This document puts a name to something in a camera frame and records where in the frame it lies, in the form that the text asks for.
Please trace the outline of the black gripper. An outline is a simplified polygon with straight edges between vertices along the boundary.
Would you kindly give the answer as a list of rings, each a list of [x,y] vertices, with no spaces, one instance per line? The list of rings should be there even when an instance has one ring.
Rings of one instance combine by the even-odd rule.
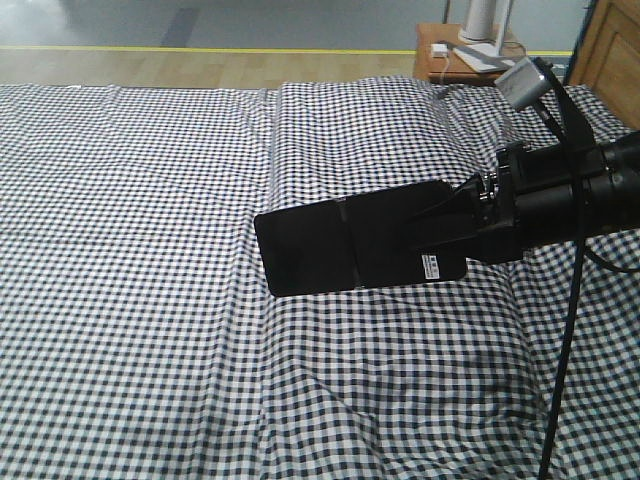
[[[407,224],[407,244],[423,253],[452,254],[485,263],[519,260],[533,247],[606,232],[604,185],[608,179],[602,148],[573,155],[562,145],[537,150],[522,142],[497,153],[495,199],[488,223],[477,228],[471,216],[483,208],[484,180],[475,174],[438,203],[414,214]]]

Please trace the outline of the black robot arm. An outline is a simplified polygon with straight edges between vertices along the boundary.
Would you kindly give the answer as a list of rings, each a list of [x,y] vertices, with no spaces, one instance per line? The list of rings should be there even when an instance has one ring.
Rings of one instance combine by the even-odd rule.
[[[494,172],[411,217],[404,235],[421,253],[487,264],[545,245],[639,226],[639,135],[571,151],[521,142],[497,152]]]

